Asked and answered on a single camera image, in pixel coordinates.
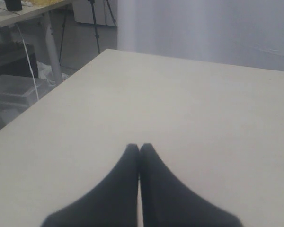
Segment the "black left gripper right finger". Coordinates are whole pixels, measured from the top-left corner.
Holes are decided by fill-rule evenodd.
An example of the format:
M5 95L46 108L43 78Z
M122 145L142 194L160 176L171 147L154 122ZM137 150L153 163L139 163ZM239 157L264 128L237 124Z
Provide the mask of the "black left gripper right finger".
M146 227L240 227L235 215L211 204L183 184L153 145L140 149L140 187Z

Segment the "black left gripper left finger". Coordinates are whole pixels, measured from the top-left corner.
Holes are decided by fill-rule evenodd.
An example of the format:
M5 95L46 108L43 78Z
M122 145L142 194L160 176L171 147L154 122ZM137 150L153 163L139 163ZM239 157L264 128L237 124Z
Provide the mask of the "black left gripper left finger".
M109 174L83 197L49 215L44 227L135 227L139 148L128 144Z

